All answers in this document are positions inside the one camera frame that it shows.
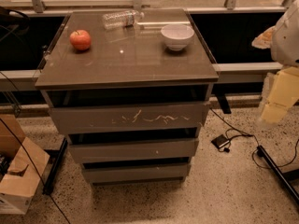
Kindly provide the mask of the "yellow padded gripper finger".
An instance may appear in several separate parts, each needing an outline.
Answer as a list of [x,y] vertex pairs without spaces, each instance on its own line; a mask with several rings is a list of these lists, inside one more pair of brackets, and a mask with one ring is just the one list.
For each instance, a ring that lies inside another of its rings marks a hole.
[[299,100],[299,68],[288,67],[268,73],[263,82],[259,121],[279,123]]

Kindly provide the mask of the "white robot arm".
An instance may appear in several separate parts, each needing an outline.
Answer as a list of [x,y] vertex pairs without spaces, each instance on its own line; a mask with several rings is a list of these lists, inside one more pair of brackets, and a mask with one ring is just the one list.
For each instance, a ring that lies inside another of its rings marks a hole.
[[277,23],[253,39],[257,49],[270,49],[273,61],[283,65],[263,82],[259,121],[279,123],[299,100],[299,0],[295,0]]

